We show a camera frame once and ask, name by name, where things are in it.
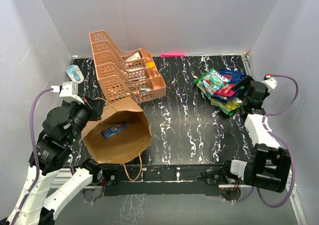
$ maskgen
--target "marble tabletop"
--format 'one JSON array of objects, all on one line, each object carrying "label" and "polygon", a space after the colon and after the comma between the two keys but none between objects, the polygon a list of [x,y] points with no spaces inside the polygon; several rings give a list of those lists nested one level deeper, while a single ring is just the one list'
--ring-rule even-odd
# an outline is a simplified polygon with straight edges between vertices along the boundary
[{"label": "marble tabletop", "polygon": [[[247,160],[252,142],[239,113],[229,117],[194,86],[212,68],[246,72],[240,55],[154,57],[163,76],[166,97],[141,104],[152,131],[152,142],[142,153],[143,164],[221,164],[229,158]],[[74,59],[85,80],[80,92],[102,96],[91,58]],[[72,146],[66,166],[91,158],[83,141]]]}]

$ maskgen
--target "cable connector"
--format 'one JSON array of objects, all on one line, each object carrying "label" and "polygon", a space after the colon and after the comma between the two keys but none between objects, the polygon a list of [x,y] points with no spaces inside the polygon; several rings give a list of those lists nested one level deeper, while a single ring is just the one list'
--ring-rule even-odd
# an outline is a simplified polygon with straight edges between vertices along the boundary
[{"label": "cable connector", "polygon": [[53,88],[52,90],[53,93],[60,93],[61,91],[61,86],[58,86],[58,85],[52,85],[51,88]]}]

